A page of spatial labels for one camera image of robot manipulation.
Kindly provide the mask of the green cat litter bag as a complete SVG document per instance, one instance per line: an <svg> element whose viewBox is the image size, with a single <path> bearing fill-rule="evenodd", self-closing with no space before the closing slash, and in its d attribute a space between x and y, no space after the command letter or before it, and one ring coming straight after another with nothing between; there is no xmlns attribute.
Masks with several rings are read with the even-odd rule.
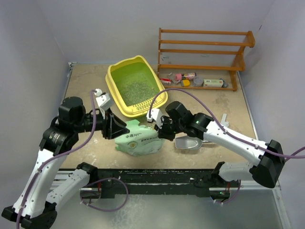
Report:
<svg viewBox="0 0 305 229"><path fill-rule="evenodd" d="M155 154L162 148L165 140L148 126L140 125L138 120L127 121L128 134L115 138L115 149L132 156Z"/></svg>

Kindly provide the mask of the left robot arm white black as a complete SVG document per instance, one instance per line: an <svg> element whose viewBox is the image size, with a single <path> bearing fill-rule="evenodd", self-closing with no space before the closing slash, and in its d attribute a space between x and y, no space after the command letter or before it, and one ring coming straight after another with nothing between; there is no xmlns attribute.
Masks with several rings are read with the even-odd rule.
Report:
<svg viewBox="0 0 305 229"><path fill-rule="evenodd" d="M43 133L35 167L22 194L14 205L3 209L2 217L18 228L49 229L62 206L82 187L99 182L98 169L82 162L69 178L50 190L67 155L82 148L74 147L79 133L101 131L105 139L114 139L129 130L111 111L114 100L108 93L91 94L91 112L87 113L79 97L68 97L59 106L58 116Z"/></svg>

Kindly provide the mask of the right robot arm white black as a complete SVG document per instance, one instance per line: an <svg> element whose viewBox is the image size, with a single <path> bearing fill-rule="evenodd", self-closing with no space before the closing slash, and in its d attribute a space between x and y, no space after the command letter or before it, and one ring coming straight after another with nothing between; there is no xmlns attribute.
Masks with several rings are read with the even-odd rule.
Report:
<svg viewBox="0 0 305 229"><path fill-rule="evenodd" d="M217 123L203 113L192 114L185 106L174 101L165 109L150 110L148 122L155 122L155 130L161 139L174 140L176 134L206 140L225 147L245 158L244 163L218 163L212 174L212 182L222 187L233 180L254 180L259 185L274 188L285 165L281 144L275 140L259 141Z"/></svg>

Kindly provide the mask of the white plastic bracket piece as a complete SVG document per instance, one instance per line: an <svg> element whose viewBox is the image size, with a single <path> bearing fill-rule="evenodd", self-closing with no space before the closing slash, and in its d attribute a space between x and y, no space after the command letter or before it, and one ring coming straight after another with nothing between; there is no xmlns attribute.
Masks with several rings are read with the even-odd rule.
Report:
<svg viewBox="0 0 305 229"><path fill-rule="evenodd" d="M229 122L227 122L226 118L227 118L227 114L223 114L220 123L221 123L222 126L228 127L229 126Z"/></svg>

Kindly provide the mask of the silver metal scoop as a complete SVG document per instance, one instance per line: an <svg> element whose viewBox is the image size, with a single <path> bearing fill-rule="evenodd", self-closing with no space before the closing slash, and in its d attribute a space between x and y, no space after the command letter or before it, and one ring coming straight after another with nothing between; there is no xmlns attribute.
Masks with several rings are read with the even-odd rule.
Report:
<svg viewBox="0 0 305 229"><path fill-rule="evenodd" d="M175 138L175 147L184 150L197 150L203 146L203 144L211 143L207 140L201 140L197 137L181 136Z"/></svg>

